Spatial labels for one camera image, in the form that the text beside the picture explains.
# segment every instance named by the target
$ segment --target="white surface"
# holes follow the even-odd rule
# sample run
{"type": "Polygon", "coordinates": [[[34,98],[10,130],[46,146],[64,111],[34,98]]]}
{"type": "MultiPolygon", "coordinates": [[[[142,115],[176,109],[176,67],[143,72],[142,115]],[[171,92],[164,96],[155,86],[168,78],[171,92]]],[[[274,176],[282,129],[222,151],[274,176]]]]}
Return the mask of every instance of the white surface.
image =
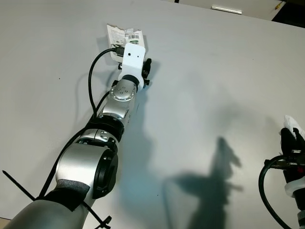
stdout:
{"type": "MultiPolygon", "coordinates": [[[[117,185],[93,208],[116,229],[166,229],[168,218],[192,229],[209,209],[216,219],[206,229],[224,228],[216,225],[224,210],[227,229],[280,228],[257,183],[264,160],[280,151],[284,115],[305,126],[304,29],[164,1],[31,2],[0,5],[1,169],[38,195],[60,149],[91,115],[87,74],[108,47],[106,24],[134,27],[146,35],[152,85],[139,93],[121,141],[117,185]],[[218,160],[233,152],[241,167],[225,164],[225,182],[204,185],[222,167],[214,161],[220,136],[232,150],[218,160]],[[185,177],[192,183],[182,188],[175,181],[185,177]],[[226,198],[228,186],[235,189],[226,198]]],[[[118,74],[110,56],[99,62],[96,101],[118,74]]],[[[0,216],[12,218],[30,201],[4,176],[0,183],[0,216]]],[[[271,171],[266,194],[297,228],[284,185],[271,171]]],[[[96,225],[88,217],[84,228],[96,225]]]]}
{"type": "Polygon", "coordinates": [[[280,2],[280,0],[179,0],[180,4],[207,9],[210,9],[212,5],[216,5],[228,9],[241,10],[245,16],[269,21],[285,5],[285,2],[283,2],[278,9],[275,9],[280,2]]]}

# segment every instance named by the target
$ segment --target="barcode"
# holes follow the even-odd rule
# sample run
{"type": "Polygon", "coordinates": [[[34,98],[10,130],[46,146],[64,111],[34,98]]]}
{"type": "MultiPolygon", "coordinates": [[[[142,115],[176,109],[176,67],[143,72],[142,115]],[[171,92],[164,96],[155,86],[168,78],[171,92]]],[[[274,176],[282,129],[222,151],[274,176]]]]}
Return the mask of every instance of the barcode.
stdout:
{"type": "Polygon", "coordinates": [[[134,35],[129,35],[128,36],[128,39],[139,39],[139,35],[136,35],[136,34],[134,34],[134,35]]]}

